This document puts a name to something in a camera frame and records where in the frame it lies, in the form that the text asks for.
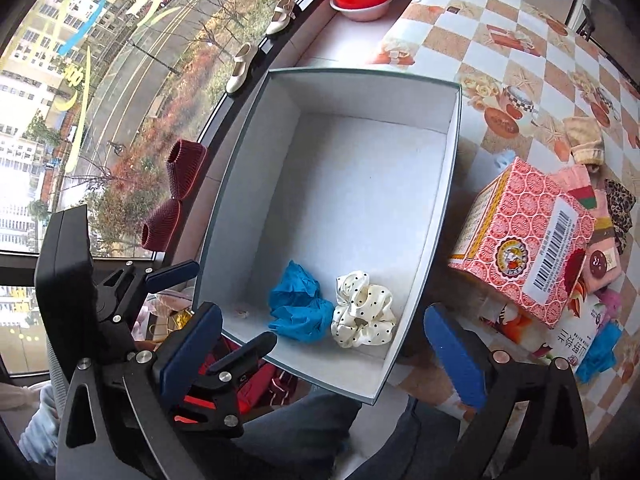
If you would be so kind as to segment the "light blue sleeve forearm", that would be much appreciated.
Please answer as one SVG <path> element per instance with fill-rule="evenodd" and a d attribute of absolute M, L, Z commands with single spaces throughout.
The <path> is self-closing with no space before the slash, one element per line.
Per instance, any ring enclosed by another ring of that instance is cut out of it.
<path fill-rule="evenodd" d="M 29 462 L 54 466 L 60 418 L 50 380 L 29 387 L 2 382 L 1 418 Z"/>

